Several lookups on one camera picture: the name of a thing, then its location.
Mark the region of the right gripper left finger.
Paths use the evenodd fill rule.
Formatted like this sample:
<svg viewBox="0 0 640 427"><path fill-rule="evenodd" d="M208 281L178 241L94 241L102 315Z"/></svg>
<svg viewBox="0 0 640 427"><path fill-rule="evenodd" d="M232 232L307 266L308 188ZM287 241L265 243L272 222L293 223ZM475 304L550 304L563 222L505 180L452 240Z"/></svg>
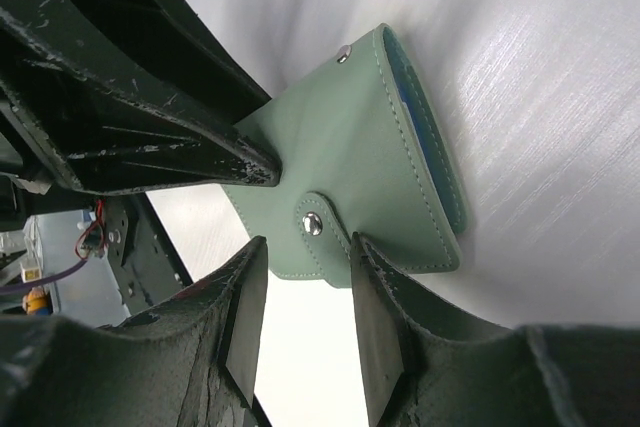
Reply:
<svg viewBox="0 0 640 427"><path fill-rule="evenodd" d="M1 320L5 426L264 426L255 398L268 247L112 328Z"/></svg>

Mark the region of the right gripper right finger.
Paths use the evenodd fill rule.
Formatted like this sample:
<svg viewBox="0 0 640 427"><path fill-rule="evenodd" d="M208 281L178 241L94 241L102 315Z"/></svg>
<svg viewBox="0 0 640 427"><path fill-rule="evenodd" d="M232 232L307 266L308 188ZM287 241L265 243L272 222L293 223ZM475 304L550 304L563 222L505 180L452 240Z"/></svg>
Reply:
<svg viewBox="0 0 640 427"><path fill-rule="evenodd" d="M351 282L373 426L635 426L633 327L505 328L442 299L364 235Z"/></svg>

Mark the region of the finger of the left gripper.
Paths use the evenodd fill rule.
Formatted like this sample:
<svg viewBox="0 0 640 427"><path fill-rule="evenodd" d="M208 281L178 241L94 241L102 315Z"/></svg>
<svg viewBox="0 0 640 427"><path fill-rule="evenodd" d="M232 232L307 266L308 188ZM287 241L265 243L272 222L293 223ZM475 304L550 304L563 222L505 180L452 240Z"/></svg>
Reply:
<svg viewBox="0 0 640 427"><path fill-rule="evenodd" d="M26 179L120 195L281 175L238 130L268 94L186 0L1 0L1 97Z"/></svg>

